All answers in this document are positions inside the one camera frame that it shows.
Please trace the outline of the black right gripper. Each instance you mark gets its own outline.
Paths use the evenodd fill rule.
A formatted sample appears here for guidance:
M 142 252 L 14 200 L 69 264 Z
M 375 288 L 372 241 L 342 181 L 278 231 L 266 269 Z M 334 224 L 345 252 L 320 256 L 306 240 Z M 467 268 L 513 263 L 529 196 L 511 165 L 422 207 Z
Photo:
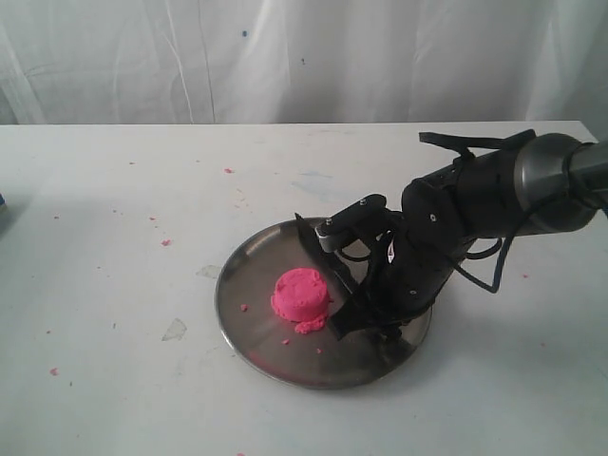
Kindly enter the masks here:
M 370 248 L 366 277 L 329 317 L 337 340 L 370 329 L 374 343 L 396 343 L 402 329 L 435 302 L 468 248 L 457 181 L 419 178 L 403 191 L 401 209 L 386 198 L 360 201 L 360 239 Z

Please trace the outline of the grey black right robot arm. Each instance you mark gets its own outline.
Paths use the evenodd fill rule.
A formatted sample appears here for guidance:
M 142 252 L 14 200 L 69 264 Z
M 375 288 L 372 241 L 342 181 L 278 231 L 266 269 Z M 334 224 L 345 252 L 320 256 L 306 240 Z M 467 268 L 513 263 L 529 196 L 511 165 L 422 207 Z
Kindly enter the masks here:
M 327 253 L 356 241 L 368 269 L 330 325 L 337 337 L 387 333 L 424 314 L 467 260 L 495 257 L 485 284 L 496 293 L 515 238 L 577 231 L 607 208 L 607 145 L 533 130 L 498 138 L 423 132 L 421 143 L 453 151 L 452 164 L 413 180 L 399 210 L 372 194 L 326 219 Z

